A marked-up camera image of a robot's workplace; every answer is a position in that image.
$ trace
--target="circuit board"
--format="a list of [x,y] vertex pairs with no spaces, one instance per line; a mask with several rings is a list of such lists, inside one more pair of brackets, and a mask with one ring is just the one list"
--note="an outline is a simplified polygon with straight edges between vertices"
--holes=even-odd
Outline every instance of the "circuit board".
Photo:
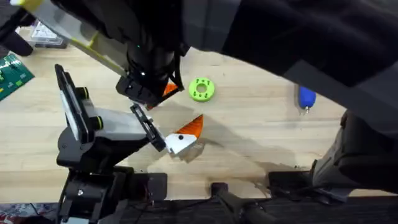
[[0,101],[33,78],[33,74],[13,54],[0,60]]

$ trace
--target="green ring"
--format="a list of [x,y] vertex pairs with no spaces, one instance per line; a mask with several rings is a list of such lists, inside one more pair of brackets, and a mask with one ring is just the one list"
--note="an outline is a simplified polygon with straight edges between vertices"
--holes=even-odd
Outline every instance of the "green ring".
[[[206,91],[203,93],[197,91],[198,85],[201,84],[206,86]],[[214,83],[208,78],[196,78],[191,82],[191,84],[189,84],[189,95],[192,97],[192,99],[199,102],[209,101],[214,95],[214,90]]]

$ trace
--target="wooden table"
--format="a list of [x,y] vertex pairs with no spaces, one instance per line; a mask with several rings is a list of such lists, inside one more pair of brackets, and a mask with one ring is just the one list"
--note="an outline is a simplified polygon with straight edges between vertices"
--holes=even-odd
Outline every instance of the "wooden table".
[[[67,170],[55,162],[66,122],[54,64],[63,65],[77,86],[87,86],[97,107],[129,112],[131,102],[116,93],[118,75],[72,46],[37,49],[22,61],[35,78],[0,102],[0,203],[55,202]],[[182,74],[185,86],[197,77],[213,80],[213,99],[198,103],[181,92],[150,115],[168,134],[204,114],[200,142],[181,157],[146,146],[121,163],[139,172],[167,173],[169,199],[207,198],[216,181],[229,183],[238,196],[263,197],[268,172],[309,169],[323,155],[345,110],[318,95],[304,116],[293,83],[214,53],[191,49]]]

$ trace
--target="wire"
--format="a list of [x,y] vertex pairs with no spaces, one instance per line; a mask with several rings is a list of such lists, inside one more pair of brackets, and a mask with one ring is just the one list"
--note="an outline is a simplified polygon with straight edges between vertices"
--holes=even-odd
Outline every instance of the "wire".
[[213,199],[214,199],[214,197],[211,197],[211,198],[209,198],[209,199],[201,200],[201,201],[199,201],[199,202],[193,202],[193,203],[191,203],[191,204],[182,206],[182,207],[180,207],[180,208],[175,208],[175,209],[172,209],[172,210],[166,208],[166,209],[151,211],[151,210],[146,210],[145,208],[143,208],[143,209],[137,208],[137,207],[135,207],[134,205],[132,205],[131,207],[132,207],[133,209],[139,211],[139,212],[142,212],[142,213],[156,213],[156,214],[158,214],[158,213],[170,213],[170,212],[179,212],[179,211],[182,211],[182,210],[185,210],[185,209],[188,209],[188,208],[196,207],[196,206],[202,205],[202,204],[204,204],[204,203],[208,203],[208,202],[212,201]]
[[48,213],[50,213],[50,212],[52,212],[52,211],[55,211],[56,209],[50,209],[50,210],[48,210],[48,211],[45,211],[45,212],[43,212],[43,213],[39,213],[38,211],[37,211],[37,208],[34,206],[34,204],[33,203],[29,203],[29,205],[33,208],[33,210],[35,210],[35,213],[36,213],[36,215],[37,216],[44,216],[45,214],[48,214]]
[[32,206],[33,210],[35,210],[36,215],[41,216],[41,214],[38,213],[38,211],[37,211],[36,207],[33,205],[33,203],[29,203],[29,204],[30,204],[30,206]]
[[134,222],[134,224],[138,224],[138,222],[139,222],[141,216],[145,213],[144,211],[147,210],[147,207],[148,207],[149,205],[150,205],[150,202],[147,203],[147,204],[145,205],[145,207],[141,210],[141,212],[140,212],[140,214],[138,215],[138,217],[137,217],[136,221]]

